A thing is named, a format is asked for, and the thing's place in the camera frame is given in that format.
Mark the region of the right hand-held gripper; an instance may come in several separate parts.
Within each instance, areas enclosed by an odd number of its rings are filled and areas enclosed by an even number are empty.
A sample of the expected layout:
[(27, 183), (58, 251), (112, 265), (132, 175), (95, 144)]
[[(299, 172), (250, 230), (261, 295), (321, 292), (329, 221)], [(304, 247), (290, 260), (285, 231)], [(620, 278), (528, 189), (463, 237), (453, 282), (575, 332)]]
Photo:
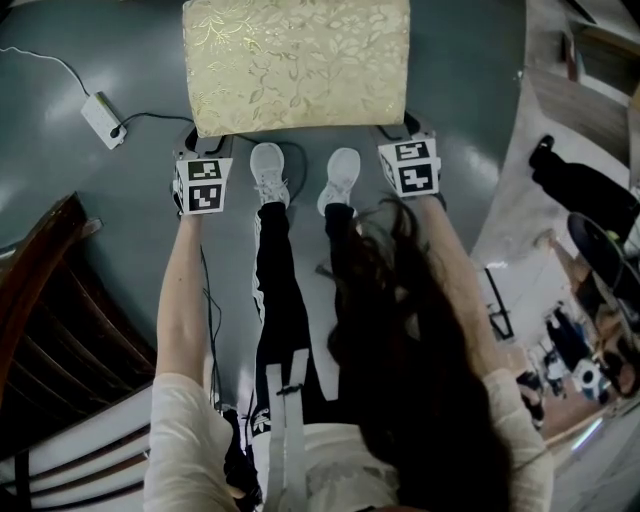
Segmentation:
[(398, 125), (377, 125), (372, 134), (385, 178), (403, 199), (440, 194), (441, 159), (436, 133), (416, 113)]

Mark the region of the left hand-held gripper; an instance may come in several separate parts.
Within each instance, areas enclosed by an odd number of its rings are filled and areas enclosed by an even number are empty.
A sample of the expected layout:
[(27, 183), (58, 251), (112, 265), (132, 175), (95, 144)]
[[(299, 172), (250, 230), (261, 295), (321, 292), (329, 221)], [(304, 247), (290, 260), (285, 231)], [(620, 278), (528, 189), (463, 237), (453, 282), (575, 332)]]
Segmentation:
[(200, 138), (194, 124), (179, 135), (173, 148), (172, 197), (180, 215), (224, 210), (232, 149), (232, 136)]

